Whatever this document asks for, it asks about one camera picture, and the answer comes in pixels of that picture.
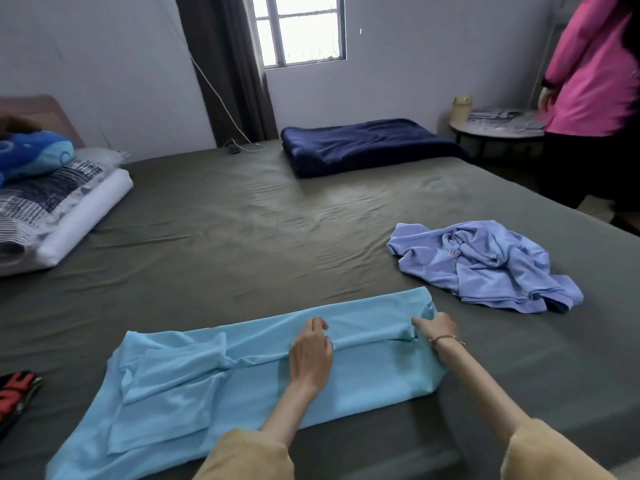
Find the hand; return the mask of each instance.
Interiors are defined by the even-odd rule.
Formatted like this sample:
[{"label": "hand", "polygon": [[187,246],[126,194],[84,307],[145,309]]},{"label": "hand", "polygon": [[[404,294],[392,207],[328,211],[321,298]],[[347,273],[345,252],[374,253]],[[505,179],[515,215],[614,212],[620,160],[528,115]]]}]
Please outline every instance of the hand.
[{"label": "hand", "polygon": [[428,340],[437,339],[443,335],[458,335],[458,325],[446,313],[436,313],[433,320],[425,320],[424,318],[412,318],[411,323],[420,330]]},{"label": "hand", "polygon": [[291,383],[299,383],[315,397],[329,380],[333,364],[333,344],[324,330],[329,325],[316,317],[307,320],[307,325],[289,350],[289,373]]},{"label": "hand", "polygon": [[542,92],[540,93],[540,99],[538,100],[538,109],[541,112],[549,111],[549,103],[556,103],[556,99],[558,97],[558,90],[542,88]]}]

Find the curtain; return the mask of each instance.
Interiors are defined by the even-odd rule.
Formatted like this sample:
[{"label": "curtain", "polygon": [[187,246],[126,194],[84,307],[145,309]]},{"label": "curtain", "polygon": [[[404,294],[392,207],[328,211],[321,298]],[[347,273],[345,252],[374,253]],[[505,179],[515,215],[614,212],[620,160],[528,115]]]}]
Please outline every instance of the curtain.
[{"label": "curtain", "polygon": [[[252,141],[278,138],[252,0],[175,0],[189,51]],[[195,68],[219,146],[244,138]]]}]

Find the side table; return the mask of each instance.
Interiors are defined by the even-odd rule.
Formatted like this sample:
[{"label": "side table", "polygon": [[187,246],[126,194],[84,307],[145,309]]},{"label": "side table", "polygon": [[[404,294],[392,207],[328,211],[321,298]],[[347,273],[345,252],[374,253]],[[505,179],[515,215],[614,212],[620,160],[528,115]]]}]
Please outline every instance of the side table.
[{"label": "side table", "polygon": [[449,123],[449,127],[456,134],[456,143],[460,144],[462,137],[476,139],[480,142],[478,157],[484,156],[486,144],[489,141],[501,143],[539,143],[544,136],[542,124],[537,119],[538,112],[530,109],[502,109],[489,108],[480,112],[487,114],[495,112],[500,117],[493,119],[474,118],[474,111],[466,123]]}]

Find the pink jacket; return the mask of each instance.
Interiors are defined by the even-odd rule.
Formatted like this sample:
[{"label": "pink jacket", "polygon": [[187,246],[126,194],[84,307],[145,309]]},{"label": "pink jacket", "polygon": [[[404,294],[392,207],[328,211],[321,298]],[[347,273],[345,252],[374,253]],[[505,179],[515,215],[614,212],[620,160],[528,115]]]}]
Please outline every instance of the pink jacket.
[{"label": "pink jacket", "polygon": [[562,87],[543,115],[546,130],[609,136],[622,128],[638,97],[638,62],[622,44],[631,14],[618,0],[585,0],[565,29],[546,80]]}]

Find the pillow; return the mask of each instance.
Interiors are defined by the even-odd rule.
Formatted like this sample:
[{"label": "pillow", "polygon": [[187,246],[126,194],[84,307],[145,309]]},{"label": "pillow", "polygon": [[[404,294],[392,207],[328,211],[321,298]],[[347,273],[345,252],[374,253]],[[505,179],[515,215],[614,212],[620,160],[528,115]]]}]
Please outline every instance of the pillow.
[{"label": "pillow", "polygon": [[15,133],[0,141],[0,172],[6,181],[57,170],[74,157],[69,138],[51,131]]},{"label": "pillow", "polygon": [[0,257],[37,249],[60,219],[129,154],[82,148],[74,156],[48,175],[25,178],[0,189]]}]

